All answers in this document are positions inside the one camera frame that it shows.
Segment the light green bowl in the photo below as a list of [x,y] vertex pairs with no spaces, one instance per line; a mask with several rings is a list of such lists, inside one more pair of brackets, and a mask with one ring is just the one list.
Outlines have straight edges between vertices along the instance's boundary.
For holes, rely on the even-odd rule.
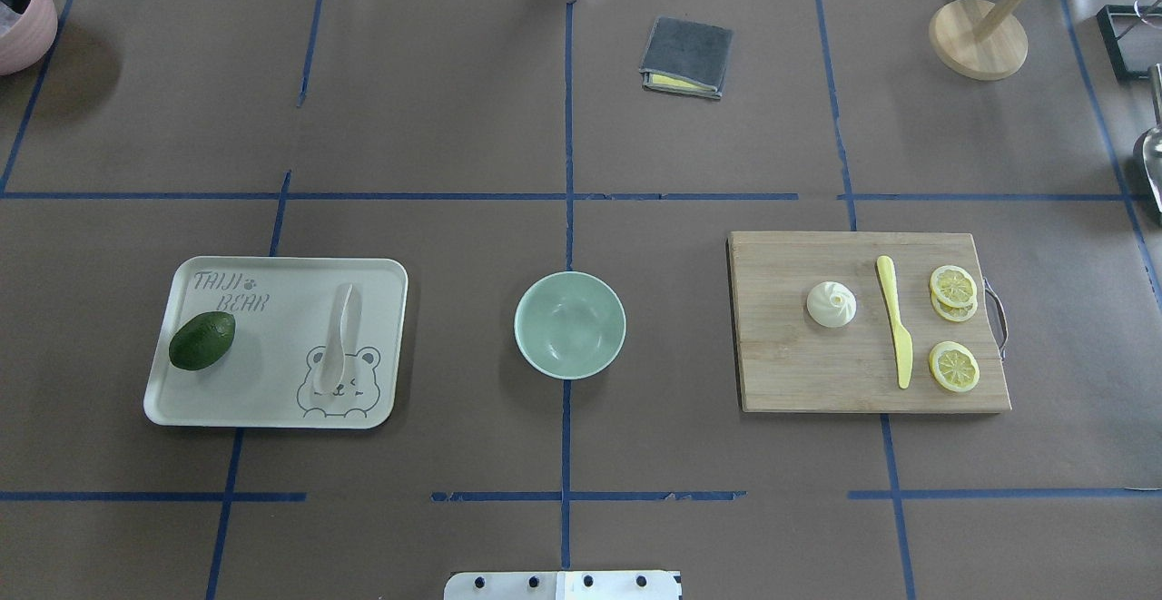
[[541,373],[579,380],[617,357],[625,342],[625,309],[614,290],[588,273],[540,278],[516,306],[516,344]]

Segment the pink pot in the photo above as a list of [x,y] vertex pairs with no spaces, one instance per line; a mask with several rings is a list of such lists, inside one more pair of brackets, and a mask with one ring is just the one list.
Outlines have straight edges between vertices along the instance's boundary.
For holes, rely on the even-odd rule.
[[0,76],[36,64],[56,36],[57,7],[52,0],[33,0],[15,24],[7,30],[0,28]]

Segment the folded cloth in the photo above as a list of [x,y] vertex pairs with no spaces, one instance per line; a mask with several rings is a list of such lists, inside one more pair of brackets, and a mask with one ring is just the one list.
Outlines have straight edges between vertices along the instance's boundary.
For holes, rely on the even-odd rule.
[[734,31],[706,23],[658,17],[641,57],[648,90],[719,100]]

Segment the wooden cutting board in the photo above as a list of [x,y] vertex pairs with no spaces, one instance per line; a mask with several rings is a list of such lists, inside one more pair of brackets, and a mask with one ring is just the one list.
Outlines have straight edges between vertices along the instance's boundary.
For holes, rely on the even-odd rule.
[[[984,306],[976,244],[967,234],[731,233],[730,274],[736,355],[744,412],[997,413],[1012,409],[997,342]],[[896,262],[899,313],[912,334],[912,381],[901,390],[875,260]],[[976,279],[976,315],[963,323],[932,307],[928,278],[945,264]],[[856,313],[824,328],[806,313],[817,284],[842,283]],[[953,393],[928,371],[942,341],[968,348],[981,381]]]

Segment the cartoon bear face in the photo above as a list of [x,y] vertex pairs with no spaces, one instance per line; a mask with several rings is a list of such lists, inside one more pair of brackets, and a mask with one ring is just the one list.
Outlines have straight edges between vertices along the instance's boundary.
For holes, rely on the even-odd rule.
[[307,353],[307,376],[299,385],[299,407],[303,416],[318,412],[323,416],[367,416],[367,412],[379,402],[379,383],[375,380],[375,367],[379,365],[379,351],[372,347],[359,349],[350,358],[347,370],[353,371],[347,380],[337,381],[327,393],[315,391],[315,367],[323,362],[325,345],[310,349]]

